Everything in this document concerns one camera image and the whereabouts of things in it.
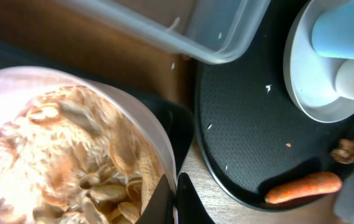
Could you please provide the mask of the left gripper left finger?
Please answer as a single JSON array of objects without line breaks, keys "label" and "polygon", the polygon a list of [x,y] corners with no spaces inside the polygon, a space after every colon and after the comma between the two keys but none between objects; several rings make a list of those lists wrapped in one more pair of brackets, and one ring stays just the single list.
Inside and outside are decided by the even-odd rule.
[{"label": "left gripper left finger", "polygon": [[173,224],[173,194],[168,179],[162,175],[147,207],[136,224]]}]

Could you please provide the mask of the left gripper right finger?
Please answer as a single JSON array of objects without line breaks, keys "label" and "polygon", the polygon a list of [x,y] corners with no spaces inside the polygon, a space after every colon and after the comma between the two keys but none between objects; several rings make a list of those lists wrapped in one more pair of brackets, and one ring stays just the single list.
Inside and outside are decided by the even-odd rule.
[{"label": "left gripper right finger", "polygon": [[215,224],[204,208],[190,177],[180,173],[177,189],[179,224]]}]

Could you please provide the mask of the rice and peanut scraps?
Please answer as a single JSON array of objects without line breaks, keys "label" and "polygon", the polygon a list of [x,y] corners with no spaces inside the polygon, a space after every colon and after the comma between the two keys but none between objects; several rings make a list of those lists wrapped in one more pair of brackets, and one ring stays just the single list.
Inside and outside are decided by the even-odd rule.
[{"label": "rice and peanut scraps", "polygon": [[82,85],[35,97],[0,127],[1,223],[136,223],[160,177],[143,133]]}]

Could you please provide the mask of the orange carrot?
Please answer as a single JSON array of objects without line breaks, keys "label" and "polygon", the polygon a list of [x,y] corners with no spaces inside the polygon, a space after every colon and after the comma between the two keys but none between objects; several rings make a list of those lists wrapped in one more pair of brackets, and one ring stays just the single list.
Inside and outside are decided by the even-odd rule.
[{"label": "orange carrot", "polygon": [[323,171],[278,185],[271,189],[264,199],[267,203],[279,204],[302,197],[331,194],[338,192],[342,186],[343,182],[338,175]]}]

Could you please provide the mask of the brown food scrap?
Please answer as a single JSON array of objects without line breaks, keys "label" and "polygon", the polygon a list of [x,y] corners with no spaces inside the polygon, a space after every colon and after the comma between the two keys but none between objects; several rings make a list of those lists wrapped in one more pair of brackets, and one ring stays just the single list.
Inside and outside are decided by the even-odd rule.
[{"label": "brown food scrap", "polygon": [[331,157],[341,164],[354,163],[354,140],[341,139],[338,142],[338,147],[330,153]]}]

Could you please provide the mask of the pink bowl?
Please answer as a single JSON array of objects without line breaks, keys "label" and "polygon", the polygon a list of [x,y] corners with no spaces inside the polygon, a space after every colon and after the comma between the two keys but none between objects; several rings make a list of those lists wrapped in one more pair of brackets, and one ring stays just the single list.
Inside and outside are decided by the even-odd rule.
[{"label": "pink bowl", "polygon": [[130,119],[151,143],[161,177],[165,174],[170,188],[174,188],[175,159],[165,129],[145,105],[117,88],[50,68],[3,68],[0,69],[0,127],[13,120],[35,97],[63,86],[77,85],[85,86],[102,96]]}]

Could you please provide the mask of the blue cup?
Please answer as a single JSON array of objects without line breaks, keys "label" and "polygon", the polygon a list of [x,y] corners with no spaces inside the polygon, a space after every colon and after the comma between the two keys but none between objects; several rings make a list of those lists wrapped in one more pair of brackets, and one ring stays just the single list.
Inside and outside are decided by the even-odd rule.
[{"label": "blue cup", "polygon": [[354,1],[320,15],[312,29],[312,46],[323,57],[354,59]]}]

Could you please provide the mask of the round black serving tray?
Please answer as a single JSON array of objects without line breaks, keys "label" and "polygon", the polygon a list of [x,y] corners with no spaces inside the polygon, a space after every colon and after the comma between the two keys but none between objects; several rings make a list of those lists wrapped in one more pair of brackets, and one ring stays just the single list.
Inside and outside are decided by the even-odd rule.
[{"label": "round black serving tray", "polygon": [[200,151],[218,185],[240,204],[281,212],[316,201],[304,197],[269,204],[275,186],[319,171],[346,179],[354,164],[330,157],[340,139],[354,140],[354,115],[334,124],[308,118],[290,99],[282,55],[304,0],[272,1],[248,50],[221,65],[201,63],[195,85]]}]

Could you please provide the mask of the clear plastic bin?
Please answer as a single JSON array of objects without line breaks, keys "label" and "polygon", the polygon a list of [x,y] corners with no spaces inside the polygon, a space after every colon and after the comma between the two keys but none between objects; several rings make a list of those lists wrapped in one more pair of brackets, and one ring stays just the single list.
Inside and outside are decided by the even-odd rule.
[{"label": "clear plastic bin", "polygon": [[207,64],[248,49],[270,0],[60,0],[63,6]]}]

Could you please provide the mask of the light grey plate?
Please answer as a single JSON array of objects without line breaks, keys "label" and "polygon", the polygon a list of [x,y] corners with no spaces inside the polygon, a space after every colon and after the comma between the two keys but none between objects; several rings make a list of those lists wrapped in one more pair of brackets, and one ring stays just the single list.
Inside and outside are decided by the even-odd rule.
[{"label": "light grey plate", "polygon": [[311,42],[317,18],[347,2],[308,1],[294,19],[286,39],[283,73],[288,94],[305,115],[320,123],[336,123],[354,114],[354,100],[339,96],[334,88],[344,59],[319,55]]}]

